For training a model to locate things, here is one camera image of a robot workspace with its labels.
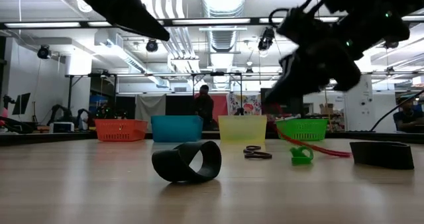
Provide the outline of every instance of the blue basket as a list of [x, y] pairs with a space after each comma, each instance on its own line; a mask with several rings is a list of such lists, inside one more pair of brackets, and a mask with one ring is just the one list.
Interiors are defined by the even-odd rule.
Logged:
[[154, 142], [195, 142], [201, 140], [203, 119], [197, 115], [152, 116]]

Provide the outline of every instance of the yellow translucent bin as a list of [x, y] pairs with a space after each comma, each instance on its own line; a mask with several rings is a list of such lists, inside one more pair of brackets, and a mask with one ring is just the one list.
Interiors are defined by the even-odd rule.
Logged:
[[237, 144], [265, 143], [265, 115], [220, 115], [218, 119], [221, 142]]

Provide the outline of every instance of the table surface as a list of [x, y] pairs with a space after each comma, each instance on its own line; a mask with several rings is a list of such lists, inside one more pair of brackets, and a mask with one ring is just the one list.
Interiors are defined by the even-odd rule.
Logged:
[[[349, 151], [350, 140], [320, 146]], [[174, 144], [79, 140], [0, 148], [0, 223], [424, 223], [424, 146], [414, 171], [356, 166], [315, 153], [293, 167], [290, 145], [267, 140], [271, 160], [221, 144], [223, 166], [201, 185], [169, 184], [155, 150]], [[199, 168], [201, 155], [192, 163]]]

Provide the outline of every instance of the green plastic object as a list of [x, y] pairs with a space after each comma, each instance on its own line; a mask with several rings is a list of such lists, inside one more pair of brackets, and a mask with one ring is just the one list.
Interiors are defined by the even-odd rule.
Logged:
[[328, 119], [291, 119], [276, 121], [277, 129], [295, 140], [319, 141], [325, 138]]
[[[306, 150], [309, 153], [309, 156], [307, 156], [303, 151]], [[291, 158], [291, 164], [293, 165], [308, 165], [312, 164], [313, 160], [313, 151], [311, 148], [306, 146], [301, 146], [300, 148], [291, 148], [290, 149], [291, 155], [293, 157]]]

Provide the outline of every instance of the ceiling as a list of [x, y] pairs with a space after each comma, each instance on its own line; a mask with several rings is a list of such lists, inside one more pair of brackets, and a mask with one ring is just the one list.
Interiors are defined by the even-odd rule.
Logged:
[[[243, 16], [245, 17], [267, 17], [268, 14], [277, 7], [294, 7], [300, 5], [305, 0], [246, 0], [244, 4]], [[183, 0], [183, 10], [187, 18], [204, 17], [202, 0]], [[331, 15], [326, 8], [320, 9], [318, 16]], [[84, 13], [78, 8], [76, 0], [0, 0], [0, 22], [16, 21], [103, 21], [104, 18], [96, 12]], [[386, 50], [384, 48], [371, 48], [366, 52], [371, 57], [371, 63], [361, 63], [359, 66], [364, 71], [384, 71], [389, 65], [403, 60], [411, 60], [416, 56], [424, 54], [424, 44], [420, 39], [424, 38], [424, 25], [411, 26], [411, 38], [399, 44], [397, 49]], [[234, 50], [232, 70], [244, 71], [246, 63], [252, 62], [255, 72], [259, 67], [261, 72], [279, 72], [278, 60], [297, 48], [297, 45], [288, 41], [282, 36], [276, 37], [276, 42], [271, 46], [266, 57], [261, 57], [255, 47], [258, 37], [262, 34], [264, 26], [247, 26], [245, 30], [238, 32], [237, 45]], [[95, 58], [94, 68], [105, 68], [108, 70], [122, 70], [128, 68], [118, 56], [99, 45], [106, 42], [106, 38], [114, 38], [114, 34], [120, 34], [124, 40], [124, 49], [131, 53], [137, 60], [149, 67], [152, 72], [171, 72], [168, 66], [168, 51], [159, 43], [157, 52], [147, 52], [145, 49], [147, 38], [124, 32], [116, 28], [102, 29], [67, 29], [67, 30], [25, 30], [22, 38], [26, 42], [35, 38], [68, 37], [84, 45]], [[199, 27], [188, 27], [188, 33], [195, 50], [195, 55], [199, 57], [199, 68], [201, 70], [211, 69], [210, 48], [207, 43], [207, 33], [199, 30]], [[95, 34], [95, 43], [92, 39], [86, 39]], [[417, 57], [415, 61], [399, 69], [404, 71], [420, 70], [424, 68], [424, 57]], [[387, 76], [374, 76], [373, 80], [383, 80], [381, 83], [399, 83], [398, 86], [407, 87], [413, 76], [394, 76], [387, 80]], [[150, 82], [148, 79], [138, 79], [140, 82]]]

